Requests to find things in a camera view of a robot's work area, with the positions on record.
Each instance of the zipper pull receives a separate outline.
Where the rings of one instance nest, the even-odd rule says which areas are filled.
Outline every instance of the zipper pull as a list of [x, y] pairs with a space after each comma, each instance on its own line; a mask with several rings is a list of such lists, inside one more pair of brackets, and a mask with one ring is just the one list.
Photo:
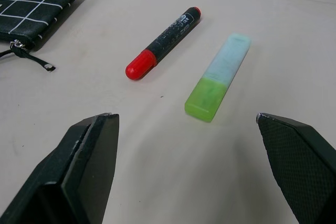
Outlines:
[[25, 48], [25, 45], [21, 43], [18, 39], [15, 39], [14, 41], [11, 41], [9, 44], [11, 51], [15, 53], [16, 56], [20, 58], [27, 58], [29, 60], [32, 60], [38, 64], [40, 64], [45, 70], [51, 72], [55, 70], [56, 68], [50, 64], [45, 62], [44, 60], [41, 60], [39, 58], [36, 58], [35, 56], [32, 56], [28, 53], [28, 51]]

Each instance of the black pencil case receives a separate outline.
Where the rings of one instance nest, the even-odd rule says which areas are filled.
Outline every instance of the black pencil case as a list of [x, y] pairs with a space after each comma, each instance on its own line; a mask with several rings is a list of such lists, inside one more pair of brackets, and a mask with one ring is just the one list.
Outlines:
[[0, 57], [14, 53], [39, 63], [47, 71], [55, 67], [29, 54], [58, 15], [74, 0], [0, 0], [0, 40], [9, 41], [10, 49]]

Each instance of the white table surface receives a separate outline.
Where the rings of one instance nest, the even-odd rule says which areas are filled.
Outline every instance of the white table surface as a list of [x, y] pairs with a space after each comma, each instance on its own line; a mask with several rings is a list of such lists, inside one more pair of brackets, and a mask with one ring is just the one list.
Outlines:
[[[145, 78], [127, 64], [191, 6], [200, 24]], [[333, 146], [336, 0], [76, 0], [33, 55], [0, 60], [0, 212], [78, 121], [120, 114], [103, 223], [297, 223], [255, 123], [311, 124]], [[232, 33], [253, 43], [212, 123], [184, 102]], [[8, 49], [7, 43], [0, 50]]]

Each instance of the marker barrel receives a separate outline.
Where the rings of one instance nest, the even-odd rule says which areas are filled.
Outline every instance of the marker barrel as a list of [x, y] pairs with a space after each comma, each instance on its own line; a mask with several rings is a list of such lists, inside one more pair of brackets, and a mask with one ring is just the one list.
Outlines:
[[127, 77], [131, 80], [143, 77], [197, 25], [200, 18], [201, 11], [197, 7], [189, 8], [126, 67]]

